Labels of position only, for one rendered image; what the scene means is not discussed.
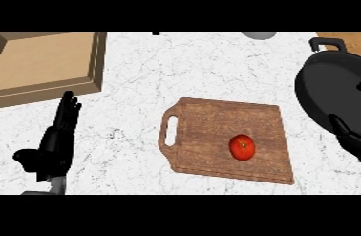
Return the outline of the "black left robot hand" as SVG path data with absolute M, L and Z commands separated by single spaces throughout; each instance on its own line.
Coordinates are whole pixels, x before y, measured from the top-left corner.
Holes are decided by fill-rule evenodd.
M 65 177 L 69 171 L 81 107 L 74 92 L 66 91 L 58 105 L 53 125 L 46 130 L 40 147 L 21 149 L 13 154 L 13 159 L 19 162 L 24 171 L 37 174 L 38 182 Z

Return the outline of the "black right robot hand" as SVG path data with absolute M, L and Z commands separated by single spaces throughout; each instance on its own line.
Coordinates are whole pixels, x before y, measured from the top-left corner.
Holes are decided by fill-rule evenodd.
M 351 131 L 345 122 L 336 114 L 329 115 L 329 120 L 340 147 L 361 161 L 361 136 Z

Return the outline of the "red tomato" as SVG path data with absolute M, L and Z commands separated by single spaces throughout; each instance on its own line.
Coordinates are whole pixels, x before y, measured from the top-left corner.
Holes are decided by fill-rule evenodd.
M 228 141 L 228 150 L 236 160 L 249 160 L 255 155 L 255 143 L 251 136 L 234 136 Z

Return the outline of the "brown wooden cutting board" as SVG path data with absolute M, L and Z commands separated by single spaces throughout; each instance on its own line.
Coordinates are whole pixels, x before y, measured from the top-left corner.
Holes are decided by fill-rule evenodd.
M 178 118 L 175 143 L 165 143 L 165 132 L 158 141 L 174 171 L 293 183 L 279 106 L 184 97 L 162 117 Z M 255 155 L 246 161 L 236 160 L 228 149 L 237 135 L 255 142 Z

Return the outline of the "tan wooden board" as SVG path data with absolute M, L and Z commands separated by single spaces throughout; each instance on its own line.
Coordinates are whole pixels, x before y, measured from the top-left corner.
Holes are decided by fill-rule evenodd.
M 318 37 L 340 38 L 346 50 L 361 56 L 361 32 L 318 32 Z

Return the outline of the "open tan wooden drawer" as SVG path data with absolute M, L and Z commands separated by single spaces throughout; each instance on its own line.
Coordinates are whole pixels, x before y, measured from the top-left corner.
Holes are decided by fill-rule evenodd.
M 0 32 L 0 108 L 102 91 L 105 32 Z

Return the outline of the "grey rounded object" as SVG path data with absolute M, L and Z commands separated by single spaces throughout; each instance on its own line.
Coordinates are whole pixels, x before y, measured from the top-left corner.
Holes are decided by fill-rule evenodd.
M 267 40 L 276 36 L 276 32 L 243 32 L 243 35 L 255 40 Z

